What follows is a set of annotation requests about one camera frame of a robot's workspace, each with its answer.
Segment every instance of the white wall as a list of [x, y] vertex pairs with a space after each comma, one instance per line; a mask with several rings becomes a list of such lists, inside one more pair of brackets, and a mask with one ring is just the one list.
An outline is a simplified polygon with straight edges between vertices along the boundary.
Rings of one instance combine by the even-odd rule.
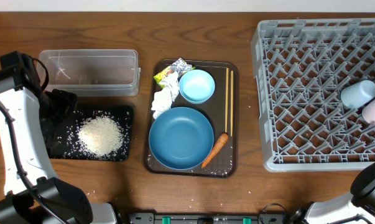
[[375, 12], [375, 0], [0, 0], [0, 11]]

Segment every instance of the black tray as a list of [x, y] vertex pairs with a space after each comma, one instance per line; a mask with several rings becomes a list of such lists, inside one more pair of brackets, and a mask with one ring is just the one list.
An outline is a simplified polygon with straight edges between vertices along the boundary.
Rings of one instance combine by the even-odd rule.
[[[124, 135], [124, 141], [121, 147], [112, 152], [109, 156], [95, 157], [93, 155], [84, 154], [81, 151], [74, 151], [72, 144], [78, 141], [77, 124], [80, 124], [83, 119], [96, 118], [102, 114], [110, 113], [111, 119], [119, 123], [122, 129], [121, 133]], [[55, 133], [57, 144], [55, 147], [48, 150], [49, 158], [51, 159], [84, 159], [84, 160], [100, 160], [100, 161], [123, 161], [129, 155], [129, 146], [131, 145], [132, 134], [133, 109], [130, 106], [112, 106], [112, 107], [97, 107], [90, 105], [78, 105], [73, 115], [62, 122]]]
[[[162, 71], [164, 68], [174, 63], [176, 60], [166, 59], [160, 61], [154, 70], [154, 75]], [[215, 92], [212, 97], [200, 104], [194, 105], [186, 101], [181, 94], [176, 98], [172, 107], [189, 107], [193, 108], [208, 118], [212, 124], [215, 135], [215, 141], [225, 132], [225, 106], [226, 106], [226, 69], [229, 68], [229, 89], [228, 89], [228, 130], [229, 140], [222, 150], [211, 160], [211, 162], [204, 168], [201, 165], [189, 170], [173, 170], [163, 166], [152, 155], [149, 147], [149, 133], [154, 119], [152, 118], [153, 111], [149, 113], [149, 127], [147, 128], [147, 141], [144, 150], [143, 164], [146, 169], [155, 174], [173, 174], [173, 175], [189, 175], [200, 177], [217, 177], [226, 178], [234, 173], [237, 167], [237, 142], [238, 142], [238, 70], [231, 64], [226, 62], [204, 62], [186, 60], [187, 63], [196, 67], [196, 69], [204, 70], [212, 75], [215, 80]], [[231, 71], [234, 75], [234, 97], [233, 97], [233, 136], [231, 136]], [[154, 99], [154, 93], [160, 91], [161, 88], [154, 81], [152, 82], [151, 103]]]

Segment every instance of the crumpled napkin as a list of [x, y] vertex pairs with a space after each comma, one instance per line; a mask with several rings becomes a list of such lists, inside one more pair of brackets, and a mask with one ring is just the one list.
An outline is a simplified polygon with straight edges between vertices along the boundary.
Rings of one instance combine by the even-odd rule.
[[154, 93], [154, 101], [151, 106], [151, 110], [154, 111], [152, 115], [154, 119], [157, 119], [163, 112], [169, 110], [179, 95], [179, 82], [177, 78], [178, 73], [173, 72], [159, 82], [159, 84], [165, 87], [161, 91]]

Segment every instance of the dish rack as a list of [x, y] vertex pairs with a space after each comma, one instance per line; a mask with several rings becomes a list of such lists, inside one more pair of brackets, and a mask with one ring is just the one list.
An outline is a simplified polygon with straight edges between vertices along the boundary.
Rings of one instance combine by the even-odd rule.
[[375, 19], [261, 21], [251, 41], [264, 167], [361, 170], [375, 161], [375, 125], [341, 90], [375, 83]]

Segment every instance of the blue bowl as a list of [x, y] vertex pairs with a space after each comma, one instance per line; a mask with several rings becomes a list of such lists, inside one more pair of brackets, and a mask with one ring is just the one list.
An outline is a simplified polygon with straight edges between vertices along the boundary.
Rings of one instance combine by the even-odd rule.
[[192, 70], [182, 76], [179, 82], [180, 94], [190, 103], [200, 104], [209, 99], [215, 91], [215, 81], [203, 70]]
[[191, 108], [172, 108], [152, 124], [149, 145], [164, 166], [185, 170], [200, 165], [213, 147], [213, 129], [208, 119]]

